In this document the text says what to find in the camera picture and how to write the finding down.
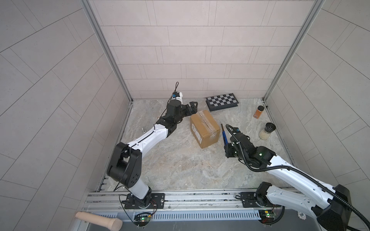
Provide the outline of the blue utility knife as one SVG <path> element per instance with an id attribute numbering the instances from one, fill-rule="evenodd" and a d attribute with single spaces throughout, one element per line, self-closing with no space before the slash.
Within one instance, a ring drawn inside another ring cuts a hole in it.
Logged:
<path id="1" fill-rule="evenodd" d="M 228 140 L 227 140 L 227 137 L 226 137 L 226 133 L 225 133 L 223 124 L 221 124 L 221 129 L 222 129 L 222 136 L 223 136 L 224 145 L 227 146 L 228 145 Z"/>

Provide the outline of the brown cardboard express box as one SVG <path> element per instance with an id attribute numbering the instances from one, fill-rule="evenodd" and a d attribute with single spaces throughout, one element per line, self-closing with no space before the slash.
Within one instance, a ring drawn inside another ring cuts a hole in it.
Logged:
<path id="1" fill-rule="evenodd" d="M 190 116 L 190 130 L 201 149 L 218 142 L 221 128 L 208 110 Z"/>

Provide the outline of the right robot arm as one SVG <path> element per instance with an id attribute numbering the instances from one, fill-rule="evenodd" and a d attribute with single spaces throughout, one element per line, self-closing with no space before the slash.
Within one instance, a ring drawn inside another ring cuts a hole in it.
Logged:
<path id="1" fill-rule="evenodd" d="M 263 182 L 255 193 L 261 206 L 267 202 L 289 207 L 315 218 L 328 231 L 346 231 L 351 216 L 350 191 L 343 185 L 332 186 L 295 168 L 274 151 L 255 147 L 249 136 L 238 128 L 226 127 L 231 137 L 225 146 L 226 157 L 235 157 L 253 172 L 268 172 L 296 188 L 291 193 Z"/>

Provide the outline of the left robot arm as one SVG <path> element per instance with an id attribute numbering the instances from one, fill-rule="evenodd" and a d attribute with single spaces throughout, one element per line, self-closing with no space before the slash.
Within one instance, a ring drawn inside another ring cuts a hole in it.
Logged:
<path id="1" fill-rule="evenodd" d="M 157 143 L 169 137 L 184 117 L 198 112 L 198 103 L 182 104 L 179 99 L 167 103 L 166 114 L 161 116 L 148 132 L 129 143 L 115 146 L 107 175 L 121 183 L 143 206 L 149 203 L 151 188 L 141 180 L 142 158 Z"/>

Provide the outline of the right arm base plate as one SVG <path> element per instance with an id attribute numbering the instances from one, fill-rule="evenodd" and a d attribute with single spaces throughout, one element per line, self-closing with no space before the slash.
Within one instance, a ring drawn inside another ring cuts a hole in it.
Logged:
<path id="1" fill-rule="evenodd" d="M 255 195 L 255 192 L 241 192 L 235 198 L 242 202 L 243 208 L 272 209 L 273 207 L 282 207 L 281 205 L 272 204 L 267 198 L 267 193 L 264 192 L 257 195 Z"/>

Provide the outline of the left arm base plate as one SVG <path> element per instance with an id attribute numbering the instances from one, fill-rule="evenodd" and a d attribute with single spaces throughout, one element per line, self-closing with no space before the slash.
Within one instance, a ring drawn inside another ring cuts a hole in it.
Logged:
<path id="1" fill-rule="evenodd" d="M 139 199 L 129 194 L 125 200 L 121 200 L 125 209 L 163 209 L 165 201 L 164 193 L 151 193 L 144 199 Z"/>

